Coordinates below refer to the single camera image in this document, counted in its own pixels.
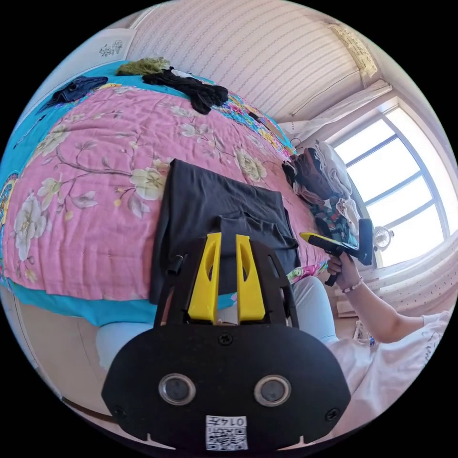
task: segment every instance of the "green cloth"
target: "green cloth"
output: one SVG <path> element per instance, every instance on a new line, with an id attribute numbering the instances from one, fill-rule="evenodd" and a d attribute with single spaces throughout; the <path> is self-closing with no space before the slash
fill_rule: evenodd
<path id="1" fill-rule="evenodd" d="M 145 58 L 139 61 L 123 63 L 117 70 L 117 76 L 131 75 L 150 75 L 152 73 L 162 73 L 166 68 L 170 67 L 170 62 L 163 57 L 157 59 Z"/>

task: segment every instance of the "bracelet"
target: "bracelet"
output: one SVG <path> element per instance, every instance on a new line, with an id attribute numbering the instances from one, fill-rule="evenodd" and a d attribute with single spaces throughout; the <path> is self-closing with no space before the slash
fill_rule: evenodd
<path id="1" fill-rule="evenodd" d="M 361 286 L 363 284 L 363 280 L 364 279 L 362 277 L 359 277 L 359 282 L 356 285 L 350 286 L 349 288 L 345 288 L 344 290 L 342 290 L 342 292 L 344 294 L 347 294 L 348 292 L 355 290 L 358 286 Z"/>

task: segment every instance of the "hand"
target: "hand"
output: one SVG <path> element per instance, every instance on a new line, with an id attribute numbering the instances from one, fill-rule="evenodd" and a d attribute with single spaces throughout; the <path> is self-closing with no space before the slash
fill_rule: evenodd
<path id="1" fill-rule="evenodd" d="M 331 275 L 339 274 L 335 282 L 341 290 L 356 285 L 361 277 L 353 259 L 346 253 L 339 258 L 331 257 L 328 261 L 328 272 Z"/>

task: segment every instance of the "leg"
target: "leg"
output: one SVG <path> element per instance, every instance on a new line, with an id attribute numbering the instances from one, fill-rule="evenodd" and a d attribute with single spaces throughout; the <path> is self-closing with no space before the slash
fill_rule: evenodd
<path id="1" fill-rule="evenodd" d="M 333 313 L 324 285 L 316 277 L 305 277 L 292 286 L 299 329 L 327 344 L 338 340 Z"/>
<path id="2" fill-rule="evenodd" d="M 99 328 L 95 347 L 100 366 L 107 371 L 119 350 L 127 342 L 150 329 L 153 329 L 153 325 L 145 323 L 111 323 Z"/>

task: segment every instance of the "qr code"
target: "qr code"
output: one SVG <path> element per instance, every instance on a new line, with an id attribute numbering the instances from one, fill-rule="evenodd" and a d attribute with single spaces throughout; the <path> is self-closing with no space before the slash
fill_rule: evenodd
<path id="1" fill-rule="evenodd" d="M 248 450 L 244 416 L 207 416 L 207 450 Z"/>

